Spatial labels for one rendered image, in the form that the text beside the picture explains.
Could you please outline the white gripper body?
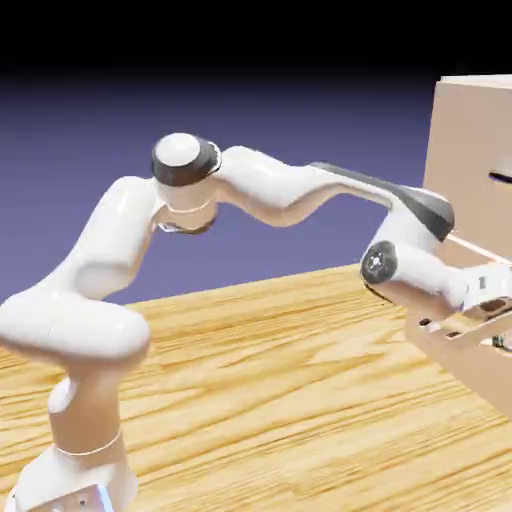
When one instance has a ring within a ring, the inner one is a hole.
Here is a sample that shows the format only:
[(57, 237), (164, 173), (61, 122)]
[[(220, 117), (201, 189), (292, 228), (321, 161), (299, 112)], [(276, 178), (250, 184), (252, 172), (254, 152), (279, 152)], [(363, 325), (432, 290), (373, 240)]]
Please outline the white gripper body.
[(443, 320), (422, 318), (418, 324), (422, 331), (441, 339), (493, 348), (492, 337), (499, 335), (504, 338), (505, 347), (496, 349), (512, 349), (512, 298), (494, 298)]

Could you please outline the light wood cabinet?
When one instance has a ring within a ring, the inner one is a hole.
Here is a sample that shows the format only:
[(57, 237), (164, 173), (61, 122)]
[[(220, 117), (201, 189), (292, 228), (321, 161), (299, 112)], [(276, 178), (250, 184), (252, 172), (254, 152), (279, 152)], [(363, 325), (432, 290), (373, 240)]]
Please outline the light wood cabinet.
[[(448, 265), (512, 276), (512, 75), (437, 82), (423, 185), (455, 210), (439, 250)], [(480, 326), (408, 314), (406, 338), (512, 421), (512, 310)]]

